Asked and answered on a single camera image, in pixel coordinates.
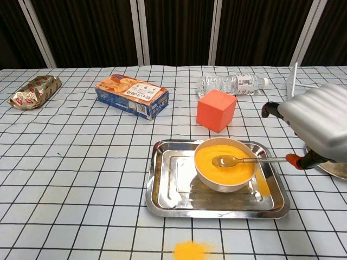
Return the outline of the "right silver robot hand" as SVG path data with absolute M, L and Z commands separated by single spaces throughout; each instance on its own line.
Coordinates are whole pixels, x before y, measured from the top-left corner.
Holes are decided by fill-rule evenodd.
M 309 147 L 303 157 L 288 154 L 286 160 L 299 170 L 320 163 L 346 163 L 346 86 L 324 84 L 282 103 L 263 105 L 261 116 L 284 120 Z

